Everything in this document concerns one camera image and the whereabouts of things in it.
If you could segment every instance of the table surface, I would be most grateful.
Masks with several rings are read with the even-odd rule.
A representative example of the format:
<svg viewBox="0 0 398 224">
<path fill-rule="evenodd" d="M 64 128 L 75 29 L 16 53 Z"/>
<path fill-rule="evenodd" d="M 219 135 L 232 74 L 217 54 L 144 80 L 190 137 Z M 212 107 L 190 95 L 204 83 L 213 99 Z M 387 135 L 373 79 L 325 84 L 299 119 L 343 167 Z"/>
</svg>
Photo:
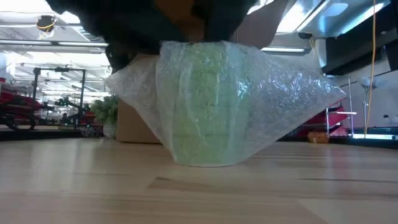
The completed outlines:
<svg viewBox="0 0 398 224">
<path fill-rule="evenodd" d="M 398 151 L 278 142 L 231 167 L 160 145 L 0 142 L 1 223 L 398 223 Z"/>
</svg>

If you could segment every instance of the green object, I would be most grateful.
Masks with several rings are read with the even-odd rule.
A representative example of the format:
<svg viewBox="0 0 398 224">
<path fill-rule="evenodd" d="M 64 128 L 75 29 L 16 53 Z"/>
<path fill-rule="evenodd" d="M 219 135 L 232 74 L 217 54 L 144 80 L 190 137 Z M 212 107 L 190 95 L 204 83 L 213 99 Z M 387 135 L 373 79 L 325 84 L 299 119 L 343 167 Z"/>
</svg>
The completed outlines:
<svg viewBox="0 0 398 224">
<path fill-rule="evenodd" d="M 168 148 L 179 164 L 228 166 L 245 159 L 239 151 L 251 81 L 243 54 L 234 50 L 224 43 L 194 44 L 170 48 L 164 57 L 167 77 L 158 74 L 158 102 Z"/>
<path fill-rule="evenodd" d="M 117 96 L 105 96 L 103 101 L 94 101 L 91 111 L 95 114 L 95 121 L 116 125 L 118 121 L 118 105 L 119 100 Z"/>
</svg>

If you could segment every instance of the bubble wrap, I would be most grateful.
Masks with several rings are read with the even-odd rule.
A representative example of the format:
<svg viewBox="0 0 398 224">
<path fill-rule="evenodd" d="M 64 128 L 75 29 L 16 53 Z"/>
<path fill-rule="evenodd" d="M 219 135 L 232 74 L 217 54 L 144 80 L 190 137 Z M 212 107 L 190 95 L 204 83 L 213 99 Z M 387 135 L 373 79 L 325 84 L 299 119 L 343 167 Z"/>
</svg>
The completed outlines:
<svg viewBox="0 0 398 224">
<path fill-rule="evenodd" d="M 108 85 L 176 163 L 205 167 L 244 161 L 345 97 L 318 70 L 229 42 L 165 42 Z"/>
</svg>

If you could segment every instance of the ceiling light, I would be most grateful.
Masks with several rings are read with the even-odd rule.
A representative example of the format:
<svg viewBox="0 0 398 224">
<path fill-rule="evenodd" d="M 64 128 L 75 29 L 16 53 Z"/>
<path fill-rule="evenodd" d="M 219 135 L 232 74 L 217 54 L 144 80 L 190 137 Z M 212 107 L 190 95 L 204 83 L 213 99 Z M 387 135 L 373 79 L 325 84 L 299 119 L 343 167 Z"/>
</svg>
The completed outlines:
<svg viewBox="0 0 398 224">
<path fill-rule="evenodd" d="M 51 42 L 50 41 L 39 41 L 39 40 L 0 40 L 0 44 L 51 45 Z"/>
<path fill-rule="evenodd" d="M 73 46 L 73 47 L 107 47 L 107 43 L 93 43 L 93 42 L 58 42 L 58 45 Z"/>
<path fill-rule="evenodd" d="M 384 6 L 384 3 L 379 3 L 376 5 L 376 13 L 379 12 Z M 342 28 L 340 31 L 341 34 L 345 34 L 354 27 L 358 26 L 360 23 L 368 19 L 369 17 L 373 16 L 373 6 L 371 6 L 369 9 L 367 9 L 364 13 L 359 15 L 357 18 L 353 19 L 350 21 L 346 26 Z"/>
<path fill-rule="evenodd" d="M 64 79 L 64 80 L 68 80 L 68 81 L 72 80 L 71 78 L 66 77 L 65 75 L 62 75 L 62 73 L 60 75 L 60 79 Z"/>
<path fill-rule="evenodd" d="M 43 0 L 12 0 L 1 1 L 1 10 L 9 12 L 41 13 L 53 12 L 51 7 Z"/>
<path fill-rule="evenodd" d="M 355 139 L 387 139 L 391 140 L 392 135 L 385 135 L 385 134 L 367 134 L 366 136 L 364 134 L 354 134 Z"/>
<path fill-rule="evenodd" d="M 325 9 L 324 15 L 327 17 L 335 17 L 343 13 L 347 8 L 347 3 L 333 3 L 327 9 Z"/>
<path fill-rule="evenodd" d="M 79 17 L 73 15 L 72 13 L 65 11 L 61 15 L 59 15 L 59 18 L 61 18 L 63 21 L 69 23 L 69 24 L 79 24 L 80 19 Z"/>
<path fill-rule="evenodd" d="M 297 3 L 287 12 L 279 24 L 277 32 L 289 33 L 296 30 L 296 28 L 305 19 L 304 8 L 301 4 Z"/>
<path fill-rule="evenodd" d="M 325 0 L 320 6 L 317 7 L 315 11 L 313 11 L 308 18 L 304 20 L 303 23 L 296 29 L 296 31 L 301 31 L 304 29 L 322 10 L 329 4 L 331 0 Z"/>
<path fill-rule="evenodd" d="M 79 95 L 81 93 L 81 91 L 62 91 L 62 90 L 43 90 L 42 91 L 45 94 L 49 94 L 49 95 L 56 95 L 56 94 L 77 94 Z M 110 96 L 111 93 L 109 92 L 89 92 L 89 91 L 85 91 L 84 92 L 84 96 Z"/>
<path fill-rule="evenodd" d="M 252 8 L 249 9 L 248 15 L 250 15 L 254 11 L 261 9 L 263 6 L 272 3 L 273 1 L 274 0 L 258 0 L 257 3 Z"/>
<path fill-rule="evenodd" d="M 303 53 L 305 49 L 287 48 L 287 47 L 264 47 L 261 49 L 264 52 L 287 52 L 287 53 Z"/>
</svg>

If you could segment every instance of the yellow cable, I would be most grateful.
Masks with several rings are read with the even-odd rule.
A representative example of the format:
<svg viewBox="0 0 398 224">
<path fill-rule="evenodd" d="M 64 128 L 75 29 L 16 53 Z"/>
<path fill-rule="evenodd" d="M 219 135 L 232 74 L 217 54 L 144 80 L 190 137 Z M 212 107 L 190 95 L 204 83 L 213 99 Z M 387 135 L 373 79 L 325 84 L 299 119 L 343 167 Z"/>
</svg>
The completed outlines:
<svg viewBox="0 0 398 224">
<path fill-rule="evenodd" d="M 371 114 L 371 105 L 372 105 L 372 85 L 373 85 L 373 76 L 374 76 L 374 61 L 376 59 L 376 0 L 373 0 L 373 56 L 372 56 L 372 73 L 371 73 L 371 85 L 369 86 L 369 105 L 368 105 L 368 118 L 365 124 L 365 138 L 368 133 L 368 125 L 369 118 Z"/>
<path fill-rule="evenodd" d="M 48 29 L 48 28 L 51 28 L 52 26 L 54 26 L 56 22 L 57 22 L 57 20 L 54 20 L 54 22 L 53 22 L 51 25 L 48 25 L 48 26 L 45 26 L 45 27 L 39 27 L 39 26 L 37 25 L 37 22 L 36 22 L 36 26 L 37 26 L 37 28 L 39 28 L 39 29 Z"/>
<path fill-rule="evenodd" d="M 51 29 L 51 27 L 47 28 L 47 30 L 45 32 L 43 32 L 43 34 L 40 35 L 40 37 L 37 40 L 42 40 L 43 37 L 49 32 L 50 29 Z"/>
</svg>

